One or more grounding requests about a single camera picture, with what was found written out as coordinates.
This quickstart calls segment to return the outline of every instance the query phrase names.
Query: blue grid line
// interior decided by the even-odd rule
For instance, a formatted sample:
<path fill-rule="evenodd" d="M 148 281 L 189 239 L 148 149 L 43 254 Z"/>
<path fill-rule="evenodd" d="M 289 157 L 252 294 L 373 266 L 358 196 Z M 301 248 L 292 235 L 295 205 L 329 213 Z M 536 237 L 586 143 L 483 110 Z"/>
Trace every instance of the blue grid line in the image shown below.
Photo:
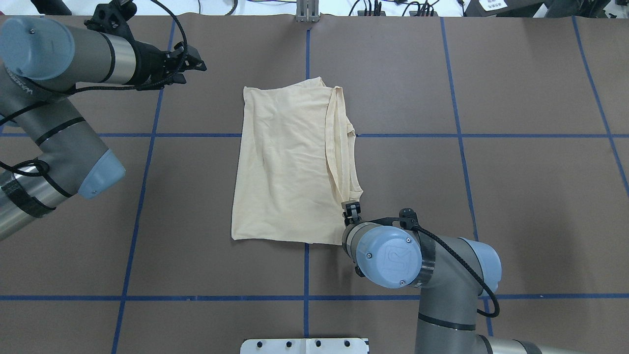
<path fill-rule="evenodd" d="M 306 30 L 306 80 L 310 78 L 310 31 Z M 304 338 L 310 337 L 310 245 L 304 243 Z"/>
<path fill-rule="evenodd" d="M 4 137 L 28 137 L 26 133 L 4 133 Z M 151 133 L 99 133 L 100 137 L 151 137 Z M 241 133 L 156 133 L 160 138 L 240 138 Z M 607 139 L 607 134 L 502 134 L 502 133 L 363 133 L 359 138 L 516 138 L 516 139 Z M 629 138 L 629 134 L 611 134 L 614 138 Z"/>
<path fill-rule="evenodd" d="M 0 295 L 0 301 L 120 301 L 121 298 L 101 295 Z"/>
<path fill-rule="evenodd" d="M 137 137 L 150 137 L 151 133 L 99 133 L 101 138 L 137 138 Z"/>
<path fill-rule="evenodd" d="M 302 295 L 192 295 L 192 296 L 167 296 L 167 295 L 130 295 L 127 301 L 303 301 Z"/>
<path fill-rule="evenodd" d="M 499 300 L 549 300 L 549 299 L 629 299 L 627 293 L 608 294 L 501 294 Z"/>
<path fill-rule="evenodd" d="M 452 77 L 452 65 L 450 64 L 450 52 L 448 51 L 448 38 L 445 33 L 445 21 L 443 17 L 439 18 L 441 21 L 441 34 L 443 38 L 443 51 L 445 52 L 445 65 L 448 69 L 448 80 L 450 81 L 450 95 L 452 97 L 452 108 L 454 110 L 454 121 L 457 125 L 457 135 L 459 138 L 459 151 L 461 153 L 461 163 L 463 165 L 463 177 L 465 179 L 465 191 L 467 192 L 467 204 L 470 209 L 470 215 L 472 217 L 472 227 L 474 230 L 474 239 L 478 238 L 478 228 L 476 226 L 476 213 L 474 212 L 474 201 L 472 199 L 472 188 L 470 187 L 469 173 L 467 172 L 467 160 L 465 158 L 465 147 L 463 146 L 463 134 L 461 131 L 461 122 L 459 119 L 459 106 L 457 105 L 457 97 L 454 91 L 454 78 Z M 483 301 L 485 312 L 489 313 L 489 303 L 486 299 Z M 491 323 L 491 318 L 486 317 L 487 321 L 487 333 L 489 336 L 494 336 L 494 330 Z"/>
<path fill-rule="evenodd" d="M 304 338 L 310 337 L 310 245 L 304 244 Z"/>
<path fill-rule="evenodd" d="M 419 295 L 311 295 L 312 301 L 417 301 Z"/>
<path fill-rule="evenodd" d="M 157 133 L 160 138 L 240 138 L 241 133 Z"/>
<path fill-rule="evenodd" d="M 497 294 L 498 300 L 629 299 L 629 293 Z M 303 295 L 127 295 L 126 302 L 303 301 Z M 308 295 L 309 301 L 417 301 L 419 295 Z M 0 295 L 0 301 L 120 301 L 115 295 Z"/>
<path fill-rule="evenodd" d="M 620 162 L 620 157 L 618 156 L 618 151 L 616 150 L 616 144 L 614 143 L 614 138 L 611 134 L 610 125 L 607 122 L 607 118 L 605 117 L 605 111 L 603 110 L 603 104 L 601 103 L 601 98 L 598 96 L 598 91 L 596 90 L 596 85 L 594 84 L 592 73 L 590 72 L 589 65 L 587 64 L 586 55 L 585 55 L 585 52 L 583 51 L 583 44 L 581 43 L 581 35 L 579 34 L 579 26 L 577 25 L 577 18 L 575 16 L 572 17 L 572 25 L 574 26 L 574 34 L 577 36 L 577 44 L 579 44 L 579 51 L 581 52 L 581 59 L 583 60 L 583 66 L 585 67 L 585 70 L 587 73 L 587 79 L 590 82 L 590 86 L 592 86 L 594 99 L 596 100 L 596 104 L 598 105 L 598 112 L 600 112 L 601 118 L 603 119 L 603 125 L 605 126 L 605 131 L 607 132 L 607 136 L 610 139 L 611 150 L 614 152 L 614 159 L 616 159 L 616 164 L 618 165 L 618 171 L 620 172 L 620 177 L 623 180 L 623 184 L 625 185 L 625 191 L 627 193 L 627 196 L 629 197 L 629 183 L 627 183 L 625 170 L 623 169 L 623 165 Z"/>
<path fill-rule="evenodd" d="M 170 25 L 170 38 L 168 41 L 168 48 L 172 46 L 172 39 L 175 35 L 175 21 L 172 21 Z M 144 206 L 144 197 L 147 191 L 147 179 L 148 170 L 151 166 L 151 159 L 153 157 L 153 148 L 155 146 L 155 138 L 157 135 L 157 125 L 159 124 L 159 113 L 162 107 L 162 98 L 164 97 L 164 89 L 159 91 L 159 97 L 157 98 L 157 107 L 155 108 L 155 119 L 153 120 L 153 130 L 151 131 L 151 141 L 148 145 L 147 163 L 144 167 L 144 176 L 142 178 L 142 188 L 140 189 L 140 200 L 138 202 L 138 210 L 135 216 L 135 225 L 133 226 L 133 236 L 131 237 L 131 247 L 129 249 L 129 258 L 126 264 L 125 280 L 122 288 L 122 299 L 120 299 L 120 308 L 118 309 L 118 320 L 116 322 L 116 331 L 114 332 L 113 344 L 111 345 L 111 354 L 116 354 L 118 351 L 118 340 L 120 339 L 120 329 L 122 327 L 122 318 L 125 315 L 126 295 L 129 289 L 129 279 L 131 278 L 131 267 L 133 266 L 133 257 L 135 255 L 135 245 L 138 240 L 138 230 L 140 228 L 140 216 L 142 214 L 142 207 Z"/>

